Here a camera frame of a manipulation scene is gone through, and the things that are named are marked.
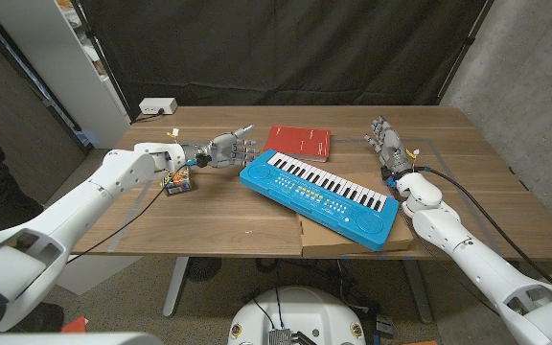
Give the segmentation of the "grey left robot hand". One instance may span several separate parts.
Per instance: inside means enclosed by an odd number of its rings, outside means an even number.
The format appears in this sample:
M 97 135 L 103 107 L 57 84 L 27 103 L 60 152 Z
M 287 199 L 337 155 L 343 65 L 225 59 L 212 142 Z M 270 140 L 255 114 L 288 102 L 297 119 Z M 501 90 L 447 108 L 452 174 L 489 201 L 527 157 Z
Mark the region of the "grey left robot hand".
M 223 132 L 205 144 L 183 145 L 185 160 L 191 161 L 199 168 L 245 166 L 261 154 L 253 148 L 255 141 L 243 139 L 253 127 L 250 124 L 232 132 Z

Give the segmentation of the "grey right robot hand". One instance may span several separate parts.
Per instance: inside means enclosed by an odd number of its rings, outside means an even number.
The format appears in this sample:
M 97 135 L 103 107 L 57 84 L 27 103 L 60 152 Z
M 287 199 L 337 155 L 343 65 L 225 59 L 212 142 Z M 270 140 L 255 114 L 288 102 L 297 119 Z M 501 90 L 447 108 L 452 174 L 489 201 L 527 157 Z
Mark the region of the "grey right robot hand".
M 365 140 L 373 147 L 379 156 L 382 166 L 394 180 L 412 172 L 412 164 L 408 159 L 405 147 L 398 133 L 389 122 L 379 116 L 371 124 L 373 135 L 366 134 Z

